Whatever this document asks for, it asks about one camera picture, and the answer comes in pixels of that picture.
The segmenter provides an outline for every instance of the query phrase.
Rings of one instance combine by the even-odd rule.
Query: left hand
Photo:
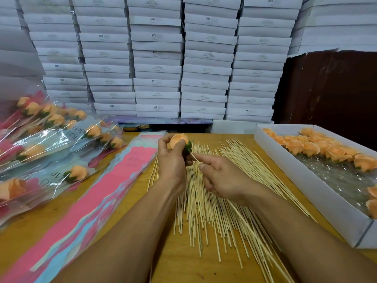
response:
[[[158,140],[158,169],[159,180],[172,184],[180,196],[186,188],[186,166],[191,166],[192,161],[182,156],[185,141],[179,141],[173,150],[167,149],[167,144],[173,135],[166,135]]]

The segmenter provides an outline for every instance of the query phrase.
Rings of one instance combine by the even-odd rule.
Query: stacked white box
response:
[[[135,116],[126,0],[72,0],[84,69],[98,114]]]
[[[241,0],[183,0],[182,118],[223,120]]]
[[[377,0],[304,0],[288,54],[330,49],[377,51]]]
[[[84,102],[91,107],[72,0],[20,0],[20,3],[30,38],[46,72],[43,82],[47,93],[58,102]]]
[[[245,0],[226,120],[271,122],[274,97],[302,0]]]
[[[1,0],[0,30],[27,30],[21,4],[18,0]]]
[[[136,115],[178,118],[182,0],[127,0],[135,62]]]

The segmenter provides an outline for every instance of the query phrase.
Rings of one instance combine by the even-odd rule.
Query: right hand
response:
[[[223,156],[194,153],[203,164],[199,169],[203,173],[203,182],[207,190],[218,197],[228,198],[236,204],[247,206],[247,197],[255,187],[264,187]]]

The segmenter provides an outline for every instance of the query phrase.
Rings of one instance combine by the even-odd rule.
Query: hand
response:
[[[223,156],[196,154],[203,164],[199,169],[203,173],[204,186],[218,197],[228,198],[233,202],[247,206],[247,196],[254,188],[264,187]]]
[[[182,156],[185,141],[179,141],[173,150],[167,149],[167,144],[173,135],[166,135],[158,140],[158,171],[159,180],[177,188],[177,197],[186,189],[186,166],[191,166],[192,161]]]

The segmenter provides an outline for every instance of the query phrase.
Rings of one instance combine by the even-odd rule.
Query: wooden table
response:
[[[130,141],[137,133],[124,133],[126,141]],[[276,173],[276,175],[288,186],[299,201],[309,210],[314,218],[336,237],[340,235],[332,228],[326,219],[315,209],[305,196],[293,185],[285,174],[275,165],[265,152],[253,140],[252,135],[234,134],[188,134],[195,142],[202,142],[210,148],[216,148],[219,143],[225,143],[227,139],[238,138],[252,151],[256,151]],[[102,165],[108,164],[114,155],[106,157]],[[114,214],[110,217],[99,237],[109,229],[146,193],[148,180],[152,172],[152,166],[148,168],[137,180],[132,189],[119,204]],[[84,181],[77,190],[65,192],[49,203],[21,214],[14,218],[10,225],[0,231],[0,275],[3,274],[22,254],[32,247],[43,234],[60,218],[66,214],[69,207],[92,185],[98,175],[94,175]],[[234,248],[220,247],[221,263],[218,260],[214,229],[208,228],[209,246],[203,245],[202,258],[199,257],[198,247],[190,247],[188,229],[184,222],[182,235],[173,235],[174,211],[168,220],[160,239],[153,261],[153,283],[158,282],[264,282],[262,273],[250,252],[248,259],[242,248],[238,232],[236,240],[240,246],[240,254],[243,262],[241,269]],[[377,262],[376,250],[362,250],[363,254]],[[278,272],[274,272],[276,282],[285,282]]]

